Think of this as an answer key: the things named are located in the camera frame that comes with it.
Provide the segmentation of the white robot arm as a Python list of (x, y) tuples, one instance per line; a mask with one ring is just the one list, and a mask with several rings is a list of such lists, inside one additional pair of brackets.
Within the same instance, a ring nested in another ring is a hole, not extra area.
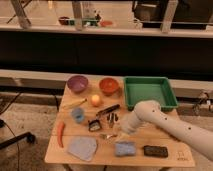
[(138, 102), (121, 118), (120, 129), (124, 134), (133, 134), (144, 122), (160, 127), (213, 161), (213, 132), (165, 114), (155, 100)]

